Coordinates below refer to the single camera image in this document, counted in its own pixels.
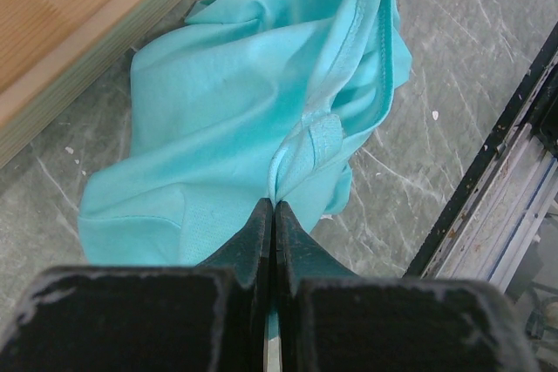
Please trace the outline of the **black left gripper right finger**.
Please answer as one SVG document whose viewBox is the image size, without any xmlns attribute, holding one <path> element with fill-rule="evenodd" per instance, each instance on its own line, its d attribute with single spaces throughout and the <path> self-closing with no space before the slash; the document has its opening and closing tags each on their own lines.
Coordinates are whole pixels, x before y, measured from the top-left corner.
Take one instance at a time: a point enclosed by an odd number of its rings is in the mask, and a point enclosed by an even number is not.
<svg viewBox="0 0 558 372">
<path fill-rule="evenodd" d="M 507 298 L 484 281 L 364 278 L 281 202 L 274 216 L 285 371 L 536 371 Z"/>
</svg>

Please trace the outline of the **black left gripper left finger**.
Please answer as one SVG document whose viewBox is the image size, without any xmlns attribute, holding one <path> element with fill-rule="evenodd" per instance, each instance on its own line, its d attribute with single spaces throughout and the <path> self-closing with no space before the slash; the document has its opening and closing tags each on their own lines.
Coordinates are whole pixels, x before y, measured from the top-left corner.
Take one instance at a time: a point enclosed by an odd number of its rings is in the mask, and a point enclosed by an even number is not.
<svg viewBox="0 0 558 372">
<path fill-rule="evenodd" d="M 273 207 L 195 267 L 53 267 L 1 335 L 4 371 L 263 371 Z"/>
</svg>

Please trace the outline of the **teal t shirt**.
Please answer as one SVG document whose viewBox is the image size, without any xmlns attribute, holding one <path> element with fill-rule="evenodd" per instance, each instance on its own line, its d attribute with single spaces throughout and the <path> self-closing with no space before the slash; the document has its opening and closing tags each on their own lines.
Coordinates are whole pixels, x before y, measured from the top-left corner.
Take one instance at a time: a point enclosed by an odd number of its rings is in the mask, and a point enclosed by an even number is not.
<svg viewBox="0 0 558 372">
<path fill-rule="evenodd" d="M 80 204 L 88 262 L 197 265 L 262 198 L 306 231 L 340 213 L 410 75 L 398 30 L 396 0 L 200 0 L 133 57 L 130 154 Z"/>
</svg>

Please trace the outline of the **wooden clothes rack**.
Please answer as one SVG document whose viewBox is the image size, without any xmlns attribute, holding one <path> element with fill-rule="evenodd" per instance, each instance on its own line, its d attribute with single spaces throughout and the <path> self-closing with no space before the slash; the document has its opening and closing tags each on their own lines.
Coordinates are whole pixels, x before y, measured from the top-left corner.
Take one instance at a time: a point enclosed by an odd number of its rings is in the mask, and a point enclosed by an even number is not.
<svg viewBox="0 0 558 372">
<path fill-rule="evenodd" d="M 2 162 L 179 1 L 1 0 Z"/>
</svg>

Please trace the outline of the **aluminium rail frame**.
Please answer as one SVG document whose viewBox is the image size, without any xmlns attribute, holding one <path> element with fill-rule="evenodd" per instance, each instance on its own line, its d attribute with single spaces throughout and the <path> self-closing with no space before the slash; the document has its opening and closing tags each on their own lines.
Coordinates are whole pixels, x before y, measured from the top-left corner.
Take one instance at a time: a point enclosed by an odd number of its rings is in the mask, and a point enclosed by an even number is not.
<svg viewBox="0 0 558 372">
<path fill-rule="evenodd" d="M 557 32 L 552 30 L 406 270 L 487 281 L 557 350 Z"/>
</svg>

